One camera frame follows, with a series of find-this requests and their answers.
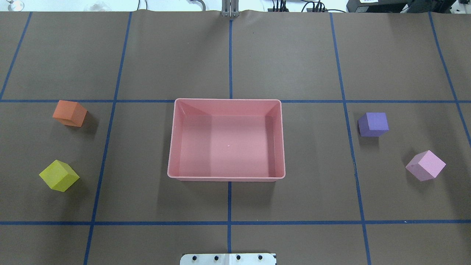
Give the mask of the orange foam block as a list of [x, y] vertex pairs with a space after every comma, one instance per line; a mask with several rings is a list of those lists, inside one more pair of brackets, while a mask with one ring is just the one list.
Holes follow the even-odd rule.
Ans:
[[63, 125], [81, 127], [87, 112], [79, 102], [59, 100], [52, 117]]

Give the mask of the yellow foam block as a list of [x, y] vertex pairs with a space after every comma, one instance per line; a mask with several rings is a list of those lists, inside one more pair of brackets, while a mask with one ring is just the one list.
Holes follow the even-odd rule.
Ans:
[[60, 192], [65, 192], [80, 178], [69, 164], [59, 160], [53, 161], [39, 176], [49, 188]]

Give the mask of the pink plastic bin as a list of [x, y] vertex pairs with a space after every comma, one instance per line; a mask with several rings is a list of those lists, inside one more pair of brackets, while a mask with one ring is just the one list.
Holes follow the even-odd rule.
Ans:
[[170, 140], [172, 179], [275, 182], [286, 176], [278, 99], [178, 98]]

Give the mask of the purple foam block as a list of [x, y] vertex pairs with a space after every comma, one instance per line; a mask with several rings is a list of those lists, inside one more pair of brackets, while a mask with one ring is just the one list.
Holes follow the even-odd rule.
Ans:
[[386, 113], [366, 112], [358, 119], [358, 129], [362, 137], [382, 136], [390, 130]]

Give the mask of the pink foam block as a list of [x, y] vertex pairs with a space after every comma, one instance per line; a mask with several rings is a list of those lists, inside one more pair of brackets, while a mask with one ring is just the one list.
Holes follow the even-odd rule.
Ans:
[[405, 168], [419, 181], [427, 181], [437, 178], [445, 166], [442, 159], [428, 150], [415, 155]]

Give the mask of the aluminium frame post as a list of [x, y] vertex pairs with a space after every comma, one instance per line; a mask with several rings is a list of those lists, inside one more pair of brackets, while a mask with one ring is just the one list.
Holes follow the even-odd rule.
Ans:
[[236, 18], [240, 15], [239, 0], [222, 0], [222, 17]]

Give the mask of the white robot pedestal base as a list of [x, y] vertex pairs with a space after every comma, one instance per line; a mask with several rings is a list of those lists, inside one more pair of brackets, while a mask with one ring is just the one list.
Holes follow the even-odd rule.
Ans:
[[272, 253], [185, 254], [180, 265], [276, 265]]

